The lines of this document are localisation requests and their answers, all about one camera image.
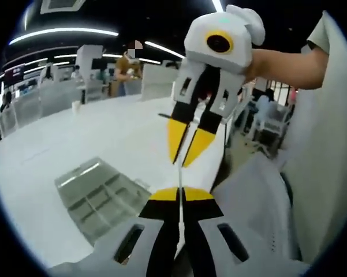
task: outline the white sleeve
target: white sleeve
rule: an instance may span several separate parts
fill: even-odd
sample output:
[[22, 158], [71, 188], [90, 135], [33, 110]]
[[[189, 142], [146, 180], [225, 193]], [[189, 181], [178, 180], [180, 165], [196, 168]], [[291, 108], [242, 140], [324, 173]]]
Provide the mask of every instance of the white sleeve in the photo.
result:
[[330, 42], [329, 37], [327, 36], [326, 28], [324, 26], [324, 21], [326, 20], [326, 12], [323, 12], [321, 19], [317, 23], [316, 27], [314, 28], [313, 32], [310, 34], [309, 38], [307, 39], [308, 42], [311, 42], [309, 44], [311, 48], [315, 45], [320, 47], [324, 52], [329, 53], [330, 52]]

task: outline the person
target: person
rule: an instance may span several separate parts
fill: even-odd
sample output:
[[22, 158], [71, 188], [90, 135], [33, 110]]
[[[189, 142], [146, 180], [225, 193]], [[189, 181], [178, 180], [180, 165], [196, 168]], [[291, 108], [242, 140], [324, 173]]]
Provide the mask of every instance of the person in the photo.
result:
[[62, 81], [68, 81], [68, 80], [70, 80], [71, 75], [72, 75], [72, 74], [71, 74], [69, 68], [66, 68], [65, 71], [64, 71], [64, 74], [63, 74], [63, 76], [62, 76]]
[[[84, 79], [82, 77], [82, 74], [80, 72], [80, 66], [75, 65], [74, 66], [74, 71], [70, 75], [70, 78], [75, 80], [77, 83], [84, 83]], [[86, 103], [86, 90], [82, 89], [81, 90], [81, 104], [84, 105]]]
[[10, 107], [12, 103], [12, 92], [8, 89], [7, 92], [4, 93], [2, 98], [2, 105], [0, 107], [0, 113], [2, 113], [5, 109]]
[[49, 85], [52, 84], [54, 82], [54, 75], [52, 73], [51, 68], [53, 67], [52, 63], [48, 63], [46, 65], [46, 67], [42, 70], [41, 74], [40, 74], [40, 86], [44, 86], [44, 85]]
[[74, 71], [70, 75], [70, 78], [75, 79], [76, 82], [80, 82], [80, 83], [83, 82], [83, 77], [82, 77], [82, 74], [80, 72], [80, 66], [79, 65], [74, 66]]
[[249, 140], [254, 139], [254, 135], [257, 127], [264, 121], [267, 117], [268, 112], [270, 111], [272, 105], [271, 103], [274, 101], [274, 91], [271, 88], [267, 88], [264, 94], [258, 99], [255, 104], [258, 112], [254, 115], [252, 125], [250, 127], [249, 133], [247, 134], [247, 138]]
[[140, 61], [135, 57], [134, 46], [128, 46], [128, 50], [117, 60], [115, 64], [115, 78], [120, 82], [117, 96], [125, 96], [126, 91], [124, 83], [133, 77], [142, 78]]
[[293, 218], [303, 261], [312, 263], [347, 220], [347, 18], [324, 11], [308, 38], [312, 51], [254, 49], [245, 71], [301, 89], [319, 89], [314, 129], [283, 173], [293, 191]]

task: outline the yellow camera ring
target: yellow camera ring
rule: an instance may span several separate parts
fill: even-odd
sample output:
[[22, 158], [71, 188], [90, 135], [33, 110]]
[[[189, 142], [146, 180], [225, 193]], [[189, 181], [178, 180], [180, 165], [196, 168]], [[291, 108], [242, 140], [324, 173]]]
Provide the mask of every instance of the yellow camera ring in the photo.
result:
[[207, 32], [206, 43], [212, 51], [218, 54], [228, 54], [232, 52], [234, 47], [231, 36], [221, 30]]

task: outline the white table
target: white table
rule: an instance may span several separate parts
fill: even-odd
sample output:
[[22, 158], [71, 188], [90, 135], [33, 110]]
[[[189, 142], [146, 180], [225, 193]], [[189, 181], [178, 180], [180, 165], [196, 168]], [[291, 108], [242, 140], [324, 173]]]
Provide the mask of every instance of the white table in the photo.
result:
[[[168, 158], [167, 119], [158, 116], [171, 113], [171, 101], [140, 102], [140, 97], [91, 103], [77, 115], [65, 110], [0, 142], [2, 204], [44, 266], [78, 261], [93, 250], [62, 204], [54, 185], [57, 177], [98, 156], [130, 179], [148, 184], [152, 193], [178, 184], [177, 166]], [[224, 130], [221, 125], [214, 142], [183, 169], [184, 185], [211, 189], [223, 156]]]

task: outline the chair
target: chair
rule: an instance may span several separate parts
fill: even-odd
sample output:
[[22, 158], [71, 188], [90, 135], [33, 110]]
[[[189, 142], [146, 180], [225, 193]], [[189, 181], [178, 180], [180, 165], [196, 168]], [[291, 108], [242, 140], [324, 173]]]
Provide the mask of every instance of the chair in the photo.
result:
[[22, 128], [42, 117], [40, 93], [33, 90], [20, 96], [13, 103], [17, 115], [18, 128]]
[[229, 220], [253, 229], [268, 242], [272, 252], [288, 259], [298, 258], [286, 185], [262, 153], [255, 153], [212, 195]]

